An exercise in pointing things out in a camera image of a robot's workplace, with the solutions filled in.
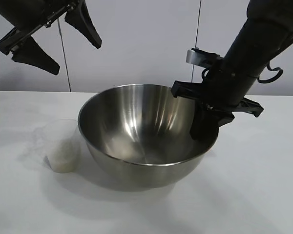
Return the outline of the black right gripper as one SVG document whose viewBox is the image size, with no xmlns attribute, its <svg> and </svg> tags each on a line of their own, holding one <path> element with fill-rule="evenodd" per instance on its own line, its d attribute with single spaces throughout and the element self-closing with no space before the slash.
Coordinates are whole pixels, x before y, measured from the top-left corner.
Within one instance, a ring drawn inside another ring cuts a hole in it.
<svg viewBox="0 0 293 234">
<path fill-rule="evenodd" d="M 237 73 L 232 69 L 223 69 L 222 60 L 205 69 L 207 74 L 201 83 L 175 81 L 171 93 L 173 97 L 182 97 L 195 101 L 190 136 L 193 140 L 215 142 L 219 127 L 231 123 L 235 116 L 232 112 L 244 112 L 259 117 L 263 107 L 245 98 L 256 78 Z M 218 123 L 211 110 L 218 113 Z"/>
</svg>

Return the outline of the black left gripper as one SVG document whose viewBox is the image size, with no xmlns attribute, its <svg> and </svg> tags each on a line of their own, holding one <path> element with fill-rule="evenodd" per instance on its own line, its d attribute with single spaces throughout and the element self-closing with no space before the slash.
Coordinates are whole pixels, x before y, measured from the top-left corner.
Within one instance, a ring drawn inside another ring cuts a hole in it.
<svg viewBox="0 0 293 234">
<path fill-rule="evenodd" d="M 102 39 L 94 27 L 85 0 L 0 0 L 0 15 L 14 26 L 0 40 L 0 51 L 8 55 L 15 45 L 26 39 L 13 52 L 12 61 L 57 75 L 60 70 L 58 63 L 29 36 L 43 26 L 51 26 L 64 13 L 66 23 L 85 36 L 95 48 L 101 48 Z"/>
</svg>

